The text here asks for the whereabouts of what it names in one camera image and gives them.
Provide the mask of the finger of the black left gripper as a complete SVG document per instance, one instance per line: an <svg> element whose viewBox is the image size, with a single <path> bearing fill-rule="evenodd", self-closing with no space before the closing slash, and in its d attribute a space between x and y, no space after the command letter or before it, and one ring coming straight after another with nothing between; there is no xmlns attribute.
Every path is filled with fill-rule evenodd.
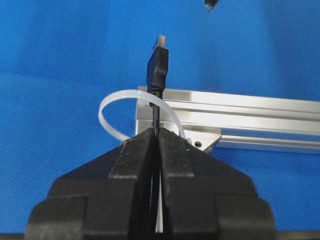
<svg viewBox="0 0 320 240"><path fill-rule="evenodd" d="M209 12L214 10L217 3L218 0L204 0L204 6L208 9Z"/></svg>

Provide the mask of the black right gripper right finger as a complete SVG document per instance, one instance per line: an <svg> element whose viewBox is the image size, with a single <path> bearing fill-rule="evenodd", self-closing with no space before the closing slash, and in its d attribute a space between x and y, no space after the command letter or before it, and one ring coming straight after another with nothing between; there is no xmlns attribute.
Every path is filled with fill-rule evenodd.
<svg viewBox="0 0 320 240"><path fill-rule="evenodd" d="M273 240L275 221L252 179L162 128L163 234L168 240Z"/></svg>

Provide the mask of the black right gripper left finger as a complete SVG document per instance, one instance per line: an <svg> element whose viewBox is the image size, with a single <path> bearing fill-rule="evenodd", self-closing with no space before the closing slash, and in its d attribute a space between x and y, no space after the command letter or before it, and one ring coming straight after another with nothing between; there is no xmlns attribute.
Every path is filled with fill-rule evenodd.
<svg viewBox="0 0 320 240"><path fill-rule="evenodd" d="M154 131L57 178L37 204L27 240L134 240L154 230L151 209Z"/></svg>

